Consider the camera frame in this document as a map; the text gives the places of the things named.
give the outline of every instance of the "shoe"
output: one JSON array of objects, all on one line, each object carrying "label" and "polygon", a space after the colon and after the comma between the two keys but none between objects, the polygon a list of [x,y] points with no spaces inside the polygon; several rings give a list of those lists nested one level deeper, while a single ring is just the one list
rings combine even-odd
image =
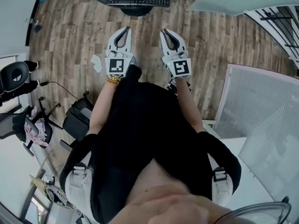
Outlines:
[{"label": "shoe", "polygon": [[36,70],[39,67],[39,62],[35,62],[36,63],[36,68],[34,70]]}]

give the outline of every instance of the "office chair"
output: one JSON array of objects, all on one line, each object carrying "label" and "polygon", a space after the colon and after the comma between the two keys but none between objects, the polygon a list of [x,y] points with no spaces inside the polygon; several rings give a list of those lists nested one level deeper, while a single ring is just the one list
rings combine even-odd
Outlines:
[{"label": "office chair", "polygon": [[55,105],[48,114],[45,113],[45,108],[42,105],[42,100],[44,100],[43,97],[40,97],[38,99],[40,110],[36,116],[30,120],[32,107],[28,106],[22,113],[1,113],[0,114],[0,140],[7,138],[11,135],[16,135],[18,139],[23,142],[23,146],[26,149],[26,151],[33,157],[34,154],[30,151],[30,148],[33,144],[33,141],[31,140],[28,145],[25,144],[26,142],[26,133],[24,130],[24,125],[27,123],[32,130],[38,134],[38,129],[35,126],[35,123],[40,119],[44,119],[44,125],[45,125],[45,133],[46,133],[46,143],[50,143],[50,140],[52,138],[53,129],[51,127],[54,126],[58,129],[62,130],[62,127],[54,123],[49,119],[49,116],[55,111],[57,107],[60,107],[60,104]]},{"label": "office chair", "polygon": [[63,140],[60,140],[60,145],[69,152],[86,136],[89,130],[93,104],[91,104],[87,98],[88,93],[89,92],[86,91],[83,94],[83,98],[72,104],[71,108],[69,108],[65,114],[66,117],[64,119],[63,128],[75,141],[69,145]]},{"label": "office chair", "polygon": [[29,75],[25,62],[15,62],[0,70],[0,95],[11,92],[23,85]]}]

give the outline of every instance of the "chair leg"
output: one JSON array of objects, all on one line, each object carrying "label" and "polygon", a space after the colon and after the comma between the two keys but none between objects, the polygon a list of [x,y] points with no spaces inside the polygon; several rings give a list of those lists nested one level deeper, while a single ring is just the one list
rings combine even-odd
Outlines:
[{"label": "chair leg", "polygon": [[40,110],[41,110],[41,112],[43,114],[43,117],[45,117],[46,116],[46,113],[45,113],[46,109],[42,105],[42,100],[44,100],[44,97],[38,98],[38,104],[39,104],[39,108],[40,108]]},{"label": "chair leg", "polygon": [[45,122],[47,122],[48,124],[50,124],[50,125],[52,125],[52,126],[58,128],[58,129],[63,130],[62,127],[60,127],[58,124],[54,123],[54,122],[53,122],[52,120],[50,120],[50,119],[45,119]]},{"label": "chair leg", "polygon": [[56,110],[56,108],[60,108],[61,107],[61,104],[57,104],[55,105],[51,110],[50,112],[47,114],[47,117],[50,117],[50,115]]},{"label": "chair leg", "polygon": [[33,141],[32,140],[30,140],[30,142],[28,143],[28,145],[26,146],[26,144],[25,143],[23,143],[23,146],[24,146],[24,148],[26,149],[26,151],[33,157],[34,156],[34,154],[33,154],[33,152],[31,152],[31,150],[30,150],[30,148],[31,148],[31,146],[32,146],[32,144],[33,144]]},{"label": "chair leg", "polygon": [[48,124],[50,124],[50,125],[52,125],[52,126],[58,128],[58,129],[63,130],[62,127],[60,127],[58,124],[54,123],[52,120],[49,119],[49,116],[52,115],[52,113],[55,111],[56,108],[61,107],[61,104],[58,103],[57,105],[55,105],[55,106],[50,110],[50,112],[49,112],[48,114],[46,114],[46,113],[45,113],[45,108],[44,108],[43,105],[42,105],[42,100],[44,100],[44,97],[40,97],[40,98],[38,99],[38,103],[39,103],[39,107],[40,107],[40,109],[41,109],[41,112],[42,112],[42,115],[43,115],[43,118],[44,118],[45,122],[47,122]]}]

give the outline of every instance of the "laminate flooring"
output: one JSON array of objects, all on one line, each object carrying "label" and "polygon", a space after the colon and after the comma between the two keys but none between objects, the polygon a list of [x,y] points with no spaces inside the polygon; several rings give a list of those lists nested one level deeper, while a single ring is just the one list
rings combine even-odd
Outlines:
[{"label": "laminate flooring", "polygon": [[[169,8],[155,7],[143,17],[129,17],[117,8],[97,0],[45,0],[40,2],[36,19],[42,25],[32,31],[30,59],[39,61],[40,68],[32,80],[56,81],[76,97],[88,90],[95,103],[105,81],[104,55],[109,37],[118,29],[132,28],[132,52],[142,69],[142,82],[166,87],[170,77],[163,67],[159,32],[163,28],[184,38],[192,59],[189,78],[192,95],[203,119],[214,119],[225,81],[228,63],[259,67],[282,74],[294,75],[287,54],[251,19],[244,15],[186,11],[195,0],[172,0]],[[91,63],[93,54],[102,60],[98,74]],[[51,117],[62,125],[66,111],[75,98],[55,83],[38,87],[31,93],[34,105],[44,96],[47,110],[60,103]],[[72,142],[65,131],[53,128],[50,163],[58,167],[58,175],[68,157],[59,146],[60,139]]]}]

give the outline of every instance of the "person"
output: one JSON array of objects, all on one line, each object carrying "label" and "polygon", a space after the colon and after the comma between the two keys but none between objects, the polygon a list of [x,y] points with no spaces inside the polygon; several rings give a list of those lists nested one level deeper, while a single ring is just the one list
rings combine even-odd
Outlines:
[{"label": "person", "polygon": [[[32,73],[35,69],[39,67],[39,62],[32,62],[32,61],[24,61],[29,69],[29,73]],[[28,83],[24,83],[19,88],[15,89],[11,92],[4,92],[0,95],[0,106],[2,103],[7,102],[15,97],[18,97],[23,94],[31,93],[36,87],[40,86],[40,82],[38,80],[30,80]]]},{"label": "person", "polygon": [[176,79],[176,96],[160,86],[138,82],[141,74],[132,62],[123,79],[106,77],[89,131],[71,151],[60,185],[68,196],[67,177],[91,151],[92,219],[101,224],[177,223],[164,222],[163,213],[168,209],[174,216],[180,209],[187,213],[182,206],[186,204],[206,220],[206,209],[194,205],[198,200],[206,207],[213,205],[209,202],[213,171],[207,154],[230,175],[233,191],[241,178],[238,159],[205,132],[184,78]]}]

